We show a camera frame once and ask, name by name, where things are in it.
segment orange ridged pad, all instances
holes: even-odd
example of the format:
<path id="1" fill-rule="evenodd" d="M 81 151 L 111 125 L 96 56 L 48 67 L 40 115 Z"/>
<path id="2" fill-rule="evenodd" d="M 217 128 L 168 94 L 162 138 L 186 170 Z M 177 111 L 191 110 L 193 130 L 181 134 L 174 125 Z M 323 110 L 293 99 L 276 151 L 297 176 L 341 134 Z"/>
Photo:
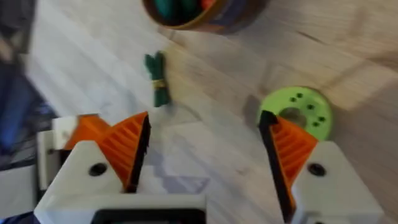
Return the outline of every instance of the orange ridged pad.
<path id="1" fill-rule="evenodd" d="M 72 150 L 80 141 L 97 140 L 110 126 L 97 114 L 79 116 L 77 128 L 64 149 Z"/>
<path id="2" fill-rule="evenodd" d="M 134 115 L 110 127 L 98 115 L 83 115 L 65 149 L 80 141 L 95 141 L 117 173 L 124 189 L 136 190 L 150 135 L 148 113 Z"/>
<path id="3" fill-rule="evenodd" d="M 109 128 L 96 141 L 125 188 L 131 182 L 144 120 L 147 117 L 146 112 L 132 116 Z"/>
<path id="4" fill-rule="evenodd" d="M 318 140 L 294 123 L 277 119 L 279 123 L 271 126 L 272 137 L 286 184 L 291 187 Z"/>
<path id="5" fill-rule="evenodd" d="M 318 140 L 304 129 L 270 111 L 262 111 L 259 129 L 267 149 L 282 214 L 285 222 L 290 223 L 296 209 L 292 195 L 294 180 Z"/>

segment light wood surface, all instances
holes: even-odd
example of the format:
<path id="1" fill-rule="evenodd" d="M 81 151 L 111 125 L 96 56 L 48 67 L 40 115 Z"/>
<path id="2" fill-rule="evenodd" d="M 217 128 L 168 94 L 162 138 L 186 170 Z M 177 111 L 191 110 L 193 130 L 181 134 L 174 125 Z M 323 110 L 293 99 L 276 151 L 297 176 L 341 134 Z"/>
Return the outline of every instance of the light wood surface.
<path id="1" fill-rule="evenodd" d="M 273 90 L 315 88 L 334 106 L 332 140 L 396 223 L 397 12 L 392 0 L 275 0 L 221 36 L 159 28 L 139 1 L 40 0 L 28 77 L 61 116 L 148 110 L 151 161 L 210 196 L 210 223 L 282 223 L 256 113 Z M 174 100 L 162 109 L 143 64 L 158 50 Z"/>

